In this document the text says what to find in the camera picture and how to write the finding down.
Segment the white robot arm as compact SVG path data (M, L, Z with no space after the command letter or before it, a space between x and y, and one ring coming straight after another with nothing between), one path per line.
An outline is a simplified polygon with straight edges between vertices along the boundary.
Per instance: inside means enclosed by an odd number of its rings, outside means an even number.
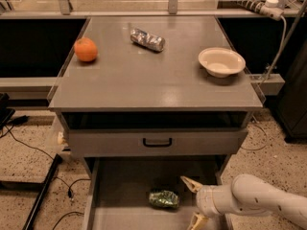
M279 190L252 175L239 174L227 185L202 185L182 176L181 180L196 195L199 209L189 230L200 230L208 219L225 214L261 217L270 213L307 229L307 198Z

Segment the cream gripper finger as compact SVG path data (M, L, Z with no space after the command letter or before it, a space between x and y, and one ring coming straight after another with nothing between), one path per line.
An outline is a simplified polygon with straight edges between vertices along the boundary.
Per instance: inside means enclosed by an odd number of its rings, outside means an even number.
M195 212L191 217L187 230L202 230L207 222L208 217L201 213Z
M187 188L194 194L196 194L202 187L203 185L200 184L199 182L189 178L189 177L186 177L186 176L182 176L180 178L183 183L187 186Z

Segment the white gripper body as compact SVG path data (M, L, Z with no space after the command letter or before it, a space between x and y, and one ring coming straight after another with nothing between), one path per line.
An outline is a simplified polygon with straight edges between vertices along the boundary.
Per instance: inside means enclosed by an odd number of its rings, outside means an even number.
M200 212L208 218L225 214L235 214L239 210L230 185L203 185L197 189L196 204Z

